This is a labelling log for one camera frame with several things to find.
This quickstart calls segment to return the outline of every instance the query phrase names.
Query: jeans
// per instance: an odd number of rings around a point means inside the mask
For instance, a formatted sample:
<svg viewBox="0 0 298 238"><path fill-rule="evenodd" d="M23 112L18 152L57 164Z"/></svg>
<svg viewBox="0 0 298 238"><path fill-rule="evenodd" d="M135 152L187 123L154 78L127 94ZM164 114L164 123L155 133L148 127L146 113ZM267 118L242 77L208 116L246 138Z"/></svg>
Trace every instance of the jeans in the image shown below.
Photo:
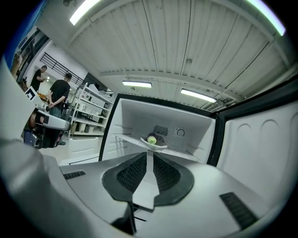
<svg viewBox="0 0 298 238"><path fill-rule="evenodd" d="M50 108L50 115L61 118L61 109L57 107Z"/></svg>

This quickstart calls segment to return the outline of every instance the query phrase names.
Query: black shirt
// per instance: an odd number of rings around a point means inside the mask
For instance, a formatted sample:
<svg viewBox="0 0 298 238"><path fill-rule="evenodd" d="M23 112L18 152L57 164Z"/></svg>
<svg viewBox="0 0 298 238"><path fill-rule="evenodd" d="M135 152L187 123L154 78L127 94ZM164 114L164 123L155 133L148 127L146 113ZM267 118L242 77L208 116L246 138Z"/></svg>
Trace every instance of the black shirt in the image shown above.
<svg viewBox="0 0 298 238"><path fill-rule="evenodd" d="M70 85L68 84L68 82L66 82L64 80L57 80L51 86L50 90L53 92L52 93L52 102L55 102L62 96L64 96L65 98L68 97ZM62 102L57 104L55 107L61 109L61 106L62 106Z"/></svg>
<svg viewBox="0 0 298 238"><path fill-rule="evenodd" d="M41 76L41 70L38 69L36 70L34 76L33 76L33 79L32 79L32 82L31 82L31 86L32 88L37 92L37 90L39 89L39 85L41 84L40 81L37 80L37 76L40 77Z"/></svg>

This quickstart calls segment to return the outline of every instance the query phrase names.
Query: man in black shirt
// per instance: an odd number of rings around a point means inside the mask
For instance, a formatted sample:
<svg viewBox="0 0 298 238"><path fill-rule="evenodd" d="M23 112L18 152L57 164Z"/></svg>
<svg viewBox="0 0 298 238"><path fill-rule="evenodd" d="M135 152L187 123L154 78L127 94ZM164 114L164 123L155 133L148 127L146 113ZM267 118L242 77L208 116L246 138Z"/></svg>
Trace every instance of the man in black shirt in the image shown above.
<svg viewBox="0 0 298 238"><path fill-rule="evenodd" d="M39 89L39 85L45 80L41 77L41 74L44 73L46 70L47 70L47 66L44 65L40 69L36 70L36 72L33 76L31 86L36 92Z"/></svg>
<svg viewBox="0 0 298 238"><path fill-rule="evenodd" d="M64 80L57 80L51 86L48 91L48 98L50 101L50 114L52 116L61 118L61 106L62 102L68 97L70 85L68 84L71 80L72 75L67 73ZM65 145L65 142L60 140L60 145Z"/></svg>

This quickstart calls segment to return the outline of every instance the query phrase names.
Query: fluorescent light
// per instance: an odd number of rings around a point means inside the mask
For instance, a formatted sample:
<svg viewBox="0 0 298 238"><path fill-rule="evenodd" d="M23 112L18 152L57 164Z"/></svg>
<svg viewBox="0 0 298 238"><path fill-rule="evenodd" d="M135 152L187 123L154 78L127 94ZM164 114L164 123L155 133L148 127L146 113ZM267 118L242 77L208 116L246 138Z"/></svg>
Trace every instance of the fluorescent light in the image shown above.
<svg viewBox="0 0 298 238"><path fill-rule="evenodd" d="M203 100L206 100L206 101L209 101L209 102L216 102L217 101L216 99L214 99L212 97L209 97L209 96L206 96L204 94L200 94L200 93L197 93L197 92L194 92L194 91L190 91L190 90L187 90L187 89L182 89L181 93L192 96L192 97L200 98L200 99L203 99Z"/></svg>
<svg viewBox="0 0 298 238"><path fill-rule="evenodd" d="M98 3L100 0L85 0L82 5L79 6L79 8L76 10L76 12L72 15L72 17L69 19L73 25L75 25L78 20L96 3Z"/></svg>
<svg viewBox="0 0 298 238"><path fill-rule="evenodd" d="M277 16L271 11L270 8L267 7L261 0L247 0L250 2L255 8L257 8L276 28L278 33L283 36L285 33L285 27L277 18Z"/></svg>
<svg viewBox="0 0 298 238"><path fill-rule="evenodd" d="M152 87L151 83L134 82L134 81L123 81L125 86L136 86L136 87Z"/></svg>

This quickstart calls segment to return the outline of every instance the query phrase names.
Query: white plate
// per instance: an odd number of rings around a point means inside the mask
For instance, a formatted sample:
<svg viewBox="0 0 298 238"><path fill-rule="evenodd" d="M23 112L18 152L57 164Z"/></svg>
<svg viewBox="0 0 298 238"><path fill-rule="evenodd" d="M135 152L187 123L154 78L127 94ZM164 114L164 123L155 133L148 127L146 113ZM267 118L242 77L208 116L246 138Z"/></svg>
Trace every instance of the white plate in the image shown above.
<svg viewBox="0 0 298 238"><path fill-rule="evenodd" d="M164 143L157 141L155 145L148 143L141 137L141 141L144 142L150 149L152 150L162 150L164 148L167 148L168 146Z"/></svg>

